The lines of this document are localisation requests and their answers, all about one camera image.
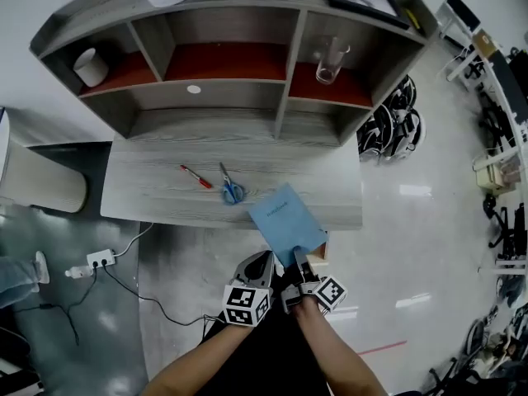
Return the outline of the black picture frame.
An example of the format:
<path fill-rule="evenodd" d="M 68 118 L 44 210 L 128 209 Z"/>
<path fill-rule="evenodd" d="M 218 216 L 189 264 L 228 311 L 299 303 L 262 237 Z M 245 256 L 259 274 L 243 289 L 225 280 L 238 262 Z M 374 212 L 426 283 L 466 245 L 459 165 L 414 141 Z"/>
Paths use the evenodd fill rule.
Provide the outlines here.
<path fill-rule="evenodd" d="M 408 17 L 395 0 L 328 0 L 328 4 L 331 7 L 371 17 L 403 30 L 411 27 Z"/>

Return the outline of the clear drinking glass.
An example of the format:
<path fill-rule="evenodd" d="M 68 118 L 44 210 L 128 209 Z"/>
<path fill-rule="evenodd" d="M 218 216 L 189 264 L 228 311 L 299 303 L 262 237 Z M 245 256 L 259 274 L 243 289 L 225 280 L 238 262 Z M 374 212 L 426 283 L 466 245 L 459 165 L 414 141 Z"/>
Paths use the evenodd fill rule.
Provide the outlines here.
<path fill-rule="evenodd" d="M 323 85 L 331 85 L 339 74 L 350 45 L 337 36 L 328 37 L 319 52 L 316 79 Z"/>

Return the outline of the large black monitor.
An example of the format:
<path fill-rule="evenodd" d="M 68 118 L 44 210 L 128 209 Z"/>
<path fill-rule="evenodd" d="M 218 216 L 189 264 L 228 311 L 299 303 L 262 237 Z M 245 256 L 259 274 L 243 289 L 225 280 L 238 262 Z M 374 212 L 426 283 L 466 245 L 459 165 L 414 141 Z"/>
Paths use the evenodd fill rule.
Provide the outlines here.
<path fill-rule="evenodd" d="M 514 114 L 515 122 L 518 125 L 528 125 L 528 101 L 526 100 L 526 97 L 504 55 L 497 50 L 489 60 L 493 64 L 493 72 L 502 87 L 511 111 Z"/>

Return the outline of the white cylindrical cup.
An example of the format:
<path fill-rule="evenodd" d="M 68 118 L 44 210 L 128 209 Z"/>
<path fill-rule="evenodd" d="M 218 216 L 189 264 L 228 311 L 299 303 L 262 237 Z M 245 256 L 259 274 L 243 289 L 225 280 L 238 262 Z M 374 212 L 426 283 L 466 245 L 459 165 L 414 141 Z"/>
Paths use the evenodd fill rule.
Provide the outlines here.
<path fill-rule="evenodd" d="M 96 87 L 106 79 L 109 67 L 95 48 L 89 48 L 78 56 L 73 71 L 86 86 Z"/>

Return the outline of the person's left forearm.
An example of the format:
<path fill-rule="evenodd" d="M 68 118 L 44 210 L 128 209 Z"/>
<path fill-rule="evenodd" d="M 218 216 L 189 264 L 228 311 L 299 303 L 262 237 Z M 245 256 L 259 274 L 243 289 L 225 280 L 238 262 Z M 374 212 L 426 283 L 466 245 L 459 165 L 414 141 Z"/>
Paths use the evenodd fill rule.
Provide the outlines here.
<path fill-rule="evenodd" d="M 252 330 L 226 326 L 160 371 L 140 396 L 193 396 L 215 376 Z"/>

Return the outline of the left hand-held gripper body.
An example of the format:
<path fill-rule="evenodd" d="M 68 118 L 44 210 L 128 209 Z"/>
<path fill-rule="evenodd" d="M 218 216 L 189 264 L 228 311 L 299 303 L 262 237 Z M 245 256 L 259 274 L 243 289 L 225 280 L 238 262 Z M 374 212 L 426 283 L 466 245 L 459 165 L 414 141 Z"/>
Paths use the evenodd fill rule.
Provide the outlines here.
<path fill-rule="evenodd" d="M 256 327 L 271 309 L 272 277 L 243 281 L 233 278 L 224 287 L 222 300 L 225 321 L 229 324 Z"/>

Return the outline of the white wooden desk drawer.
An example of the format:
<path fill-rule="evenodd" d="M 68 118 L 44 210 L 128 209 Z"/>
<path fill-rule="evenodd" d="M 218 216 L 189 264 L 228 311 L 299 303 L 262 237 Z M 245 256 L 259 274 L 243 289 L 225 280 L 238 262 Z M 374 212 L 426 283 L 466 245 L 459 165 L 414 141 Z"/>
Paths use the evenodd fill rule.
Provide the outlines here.
<path fill-rule="evenodd" d="M 309 262 L 312 264 L 328 263 L 328 244 L 323 243 L 307 255 Z"/>

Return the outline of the grey wooden desk hutch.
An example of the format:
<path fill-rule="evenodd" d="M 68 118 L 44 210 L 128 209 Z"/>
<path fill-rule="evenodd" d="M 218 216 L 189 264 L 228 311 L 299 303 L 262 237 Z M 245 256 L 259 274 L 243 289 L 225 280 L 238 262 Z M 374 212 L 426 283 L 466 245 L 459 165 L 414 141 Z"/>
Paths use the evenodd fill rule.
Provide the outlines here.
<path fill-rule="evenodd" d="M 408 74 L 438 31 L 423 0 L 395 0 L 422 30 L 331 7 L 328 0 L 74 0 L 31 53 L 95 116 L 129 138 L 155 111 L 262 120 L 273 138 L 346 142 Z M 328 37 L 350 52 L 331 85 L 316 79 Z M 86 86 L 73 71 L 95 48 L 109 67 Z"/>

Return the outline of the clear plastic water bottle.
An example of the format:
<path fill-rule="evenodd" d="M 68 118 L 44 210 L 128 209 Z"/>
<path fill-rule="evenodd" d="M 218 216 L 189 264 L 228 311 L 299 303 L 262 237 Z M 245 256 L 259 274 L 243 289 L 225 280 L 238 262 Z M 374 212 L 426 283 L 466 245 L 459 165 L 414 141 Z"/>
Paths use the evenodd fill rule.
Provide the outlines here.
<path fill-rule="evenodd" d="M 90 266 L 72 266 L 64 272 L 64 274 L 71 279 L 77 280 L 88 278 L 93 275 L 93 268 Z"/>

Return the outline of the blue handled scissors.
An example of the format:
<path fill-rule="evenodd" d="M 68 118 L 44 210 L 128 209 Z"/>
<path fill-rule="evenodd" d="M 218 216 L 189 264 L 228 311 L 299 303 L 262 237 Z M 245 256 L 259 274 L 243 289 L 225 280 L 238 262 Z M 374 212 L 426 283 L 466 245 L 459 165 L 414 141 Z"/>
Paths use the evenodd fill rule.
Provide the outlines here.
<path fill-rule="evenodd" d="M 244 198 L 244 189 L 231 180 L 222 163 L 219 164 L 219 169 L 224 180 L 224 185 L 221 191 L 221 196 L 224 202 L 228 205 L 236 205 L 240 203 Z"/>

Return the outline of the white round pedestal table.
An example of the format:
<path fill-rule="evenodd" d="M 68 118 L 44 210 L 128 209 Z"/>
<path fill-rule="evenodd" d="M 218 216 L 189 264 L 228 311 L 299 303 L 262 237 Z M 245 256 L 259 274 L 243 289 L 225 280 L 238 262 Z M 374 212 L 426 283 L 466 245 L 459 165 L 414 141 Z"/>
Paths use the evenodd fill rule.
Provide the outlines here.
<path fill-rule="evenodd" d="M 0 204 L 77 213 L 87 199 L 84 175 L 18 144 L 0 107 Z"/>

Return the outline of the tan cardboard box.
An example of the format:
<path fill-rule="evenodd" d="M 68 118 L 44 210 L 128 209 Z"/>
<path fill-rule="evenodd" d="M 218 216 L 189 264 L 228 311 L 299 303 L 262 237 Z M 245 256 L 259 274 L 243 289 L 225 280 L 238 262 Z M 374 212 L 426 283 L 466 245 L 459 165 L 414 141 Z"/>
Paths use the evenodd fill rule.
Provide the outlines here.
<path fill-rule="evenodd" d="M 473 34 L 472 42 L 481 58 L 490 59 L 497 52 L 497 46 L 493 38 L 484 29 L 480 29 Z"/>

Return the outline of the red pen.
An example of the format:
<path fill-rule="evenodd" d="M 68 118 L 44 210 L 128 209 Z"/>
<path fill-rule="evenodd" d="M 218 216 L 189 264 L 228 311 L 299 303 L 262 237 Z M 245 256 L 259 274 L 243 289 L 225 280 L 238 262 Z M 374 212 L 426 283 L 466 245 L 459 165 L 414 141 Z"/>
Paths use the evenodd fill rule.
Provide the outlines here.
<path fill-rule="evenodd" d="M 213 186 L 211 183 L 209 183 L 208 181 L 206 181 L 206 179 L 204 179 L 203 177 L 201 177 L 200 175 L 198 175 L 197 173 L 193 172 L 190 168 L 188 168 L 187 166 L 181 164 L 180 165 L 180 169 L 184 172 L 187 172 L 189 175 L 191 175 L 194 179 L 196 179 L 204 188 L 206 189 L 212 189 Z"/>

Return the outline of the small black monitor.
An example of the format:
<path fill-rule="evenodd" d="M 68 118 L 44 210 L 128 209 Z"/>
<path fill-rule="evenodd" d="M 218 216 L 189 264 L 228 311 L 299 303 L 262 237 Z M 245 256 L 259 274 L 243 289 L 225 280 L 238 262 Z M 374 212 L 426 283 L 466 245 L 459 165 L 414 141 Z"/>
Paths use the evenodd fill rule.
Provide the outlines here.
<path fill-rule="evenodd" d="M 479 28 L 480 20 L 462 0 L 446 0 L 446 2 L 469 31 L 475 32 Z"/>

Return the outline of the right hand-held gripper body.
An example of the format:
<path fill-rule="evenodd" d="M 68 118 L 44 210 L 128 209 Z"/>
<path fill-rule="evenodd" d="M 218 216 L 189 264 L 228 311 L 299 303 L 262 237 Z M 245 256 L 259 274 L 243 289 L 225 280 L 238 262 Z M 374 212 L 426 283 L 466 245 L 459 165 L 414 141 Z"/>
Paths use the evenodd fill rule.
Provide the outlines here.
<path fill-rule="evenodd" d="M 334 276 L 324 276 L 315 281 L 289 285 L 280 294 L 283 310 L 288 314 L 293 306 L 300 304 L 304 297 L 309 296 L 314 297 L 323 314 L 327 314 L 347 297 L 347 289 Z"/>

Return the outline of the person's right forearm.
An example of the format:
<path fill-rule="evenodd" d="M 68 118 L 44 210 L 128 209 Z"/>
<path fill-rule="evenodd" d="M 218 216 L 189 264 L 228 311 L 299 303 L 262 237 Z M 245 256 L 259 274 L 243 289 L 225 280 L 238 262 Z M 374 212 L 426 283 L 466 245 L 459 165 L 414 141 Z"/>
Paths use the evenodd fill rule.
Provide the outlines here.
<path fill-rule="evenodd" d="M 338 336 L 313 296 L 296 304 L 293 314 L 334 396 L 388 396 L 370 367 Z"/>

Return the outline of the blue notebook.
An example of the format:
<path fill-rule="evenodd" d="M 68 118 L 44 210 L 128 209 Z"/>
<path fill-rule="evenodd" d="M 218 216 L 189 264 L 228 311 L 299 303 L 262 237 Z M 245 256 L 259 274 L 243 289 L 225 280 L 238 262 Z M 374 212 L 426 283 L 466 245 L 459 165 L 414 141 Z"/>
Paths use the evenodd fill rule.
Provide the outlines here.
<path fill-rule="evenodd" d="M 295 263 L 296 247 L 306 255 L 327 242 L 323 227 L 288 183 L 248 213 L 284 268 Z"/>

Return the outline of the person's black trousers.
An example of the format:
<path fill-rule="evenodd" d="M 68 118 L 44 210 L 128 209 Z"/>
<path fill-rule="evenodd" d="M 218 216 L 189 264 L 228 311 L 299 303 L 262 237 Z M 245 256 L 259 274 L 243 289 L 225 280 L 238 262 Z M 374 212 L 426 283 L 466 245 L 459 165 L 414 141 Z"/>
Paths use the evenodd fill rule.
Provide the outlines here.
<path fill-rule="evenodd" d="M 330 396 L 323 372 L 280 292 L 291 274 L 275 274 L 271 309 L 196 396 Z"/>

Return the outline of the white power strip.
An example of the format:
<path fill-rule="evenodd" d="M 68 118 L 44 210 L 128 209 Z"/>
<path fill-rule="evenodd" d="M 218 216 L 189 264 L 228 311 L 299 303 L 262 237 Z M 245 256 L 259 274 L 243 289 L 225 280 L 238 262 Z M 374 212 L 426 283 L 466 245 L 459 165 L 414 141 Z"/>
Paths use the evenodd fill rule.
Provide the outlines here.
<path fill-rule="evenodd" d="M 93 268 L 102 268 L 116 263 L 115 253 L 111 249 L 87 254 L 87 264 Z"/>

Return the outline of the pile of black white helmets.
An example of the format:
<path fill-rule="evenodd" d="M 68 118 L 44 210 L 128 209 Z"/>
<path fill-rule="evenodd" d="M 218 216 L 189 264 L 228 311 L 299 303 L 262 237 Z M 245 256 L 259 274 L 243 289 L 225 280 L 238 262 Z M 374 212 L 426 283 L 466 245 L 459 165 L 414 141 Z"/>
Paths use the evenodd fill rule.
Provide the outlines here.
<path fill-rule="evenodd" d="M 360 160 L 392 163 L 410 157 L 426 138 L 426 123 L 415 108 L 416 84 L 405 76 L 357 132 Z"/>

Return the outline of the beige box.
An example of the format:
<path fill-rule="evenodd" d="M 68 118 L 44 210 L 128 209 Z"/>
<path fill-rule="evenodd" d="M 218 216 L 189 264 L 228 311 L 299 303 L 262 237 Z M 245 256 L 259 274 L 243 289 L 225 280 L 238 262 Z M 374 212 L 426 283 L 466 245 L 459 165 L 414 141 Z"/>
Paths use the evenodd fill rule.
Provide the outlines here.
<path fill-rule="evenodd" d="M 474 167 L 477 185 L 500 195 L 516 188 L 521 182 L 520 161 L 517 155 L 486 166 Z"/>

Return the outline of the grey wood-grain table top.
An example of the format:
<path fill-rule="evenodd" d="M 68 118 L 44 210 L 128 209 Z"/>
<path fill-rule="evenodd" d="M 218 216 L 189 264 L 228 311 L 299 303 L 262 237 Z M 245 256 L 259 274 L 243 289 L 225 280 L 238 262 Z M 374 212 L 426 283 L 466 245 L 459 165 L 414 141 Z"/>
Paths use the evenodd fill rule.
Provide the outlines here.
<path fill-rule="evenodd" d="M 219 164 L 244 189 L 224 202 Z M 212 184 L 204 188 L 183 164 Z M 248 210 L 290 184 L 327 231 L 362 226 L 361 172 L 354 139 L 336 147 L 263 137 L 121 140 L 109 157 L 101 214 L 146 223 L 254 229 Z"/>

